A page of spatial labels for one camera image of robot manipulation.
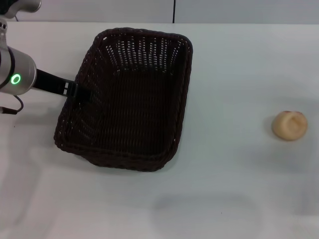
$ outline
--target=white tabletop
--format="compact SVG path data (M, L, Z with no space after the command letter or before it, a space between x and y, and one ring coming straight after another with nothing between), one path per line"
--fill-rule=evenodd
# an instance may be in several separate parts
M124 26L193 43L177 154L155 173L91 165L54 145L65 98L30 90L0 116L0 239L318 238L319 25L10 22L7 42L73 80L94 37ZM299 141L271 133L285 110L309 120Z

